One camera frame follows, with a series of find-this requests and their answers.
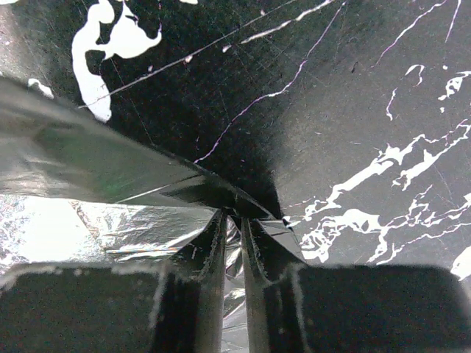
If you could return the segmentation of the black trash bag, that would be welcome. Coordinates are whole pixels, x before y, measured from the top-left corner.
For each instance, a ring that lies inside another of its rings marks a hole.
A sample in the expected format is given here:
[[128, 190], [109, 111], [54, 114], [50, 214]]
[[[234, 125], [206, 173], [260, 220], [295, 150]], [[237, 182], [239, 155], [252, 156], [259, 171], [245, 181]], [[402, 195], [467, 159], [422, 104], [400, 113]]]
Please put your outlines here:
[[1, 79], [1, 278], [34, 263], [166, 260], [220, 210], [227, 234], [218, 352], [248, 352], [242, 221], [260, 222], [298, 257], [292, 232], [220, 177]]

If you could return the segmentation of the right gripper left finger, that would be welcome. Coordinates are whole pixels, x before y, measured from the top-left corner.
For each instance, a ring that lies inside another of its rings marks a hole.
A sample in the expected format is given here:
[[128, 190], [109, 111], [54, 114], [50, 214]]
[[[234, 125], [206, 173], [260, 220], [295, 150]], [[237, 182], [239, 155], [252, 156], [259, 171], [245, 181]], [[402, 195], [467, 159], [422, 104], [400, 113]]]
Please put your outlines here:
[[166, 260], [17, 265], [1, 278], [3, 352], [218, 352], [227, 214]]

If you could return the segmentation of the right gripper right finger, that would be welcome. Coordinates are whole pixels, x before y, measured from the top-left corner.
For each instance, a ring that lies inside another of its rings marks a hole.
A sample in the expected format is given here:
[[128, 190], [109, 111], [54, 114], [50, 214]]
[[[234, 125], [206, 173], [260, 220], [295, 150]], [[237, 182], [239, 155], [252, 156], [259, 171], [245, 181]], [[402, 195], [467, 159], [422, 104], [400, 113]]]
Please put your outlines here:
[[243, 220], [251, 352], [463, 352], [470, 301], [436, 266], [311, 266]]

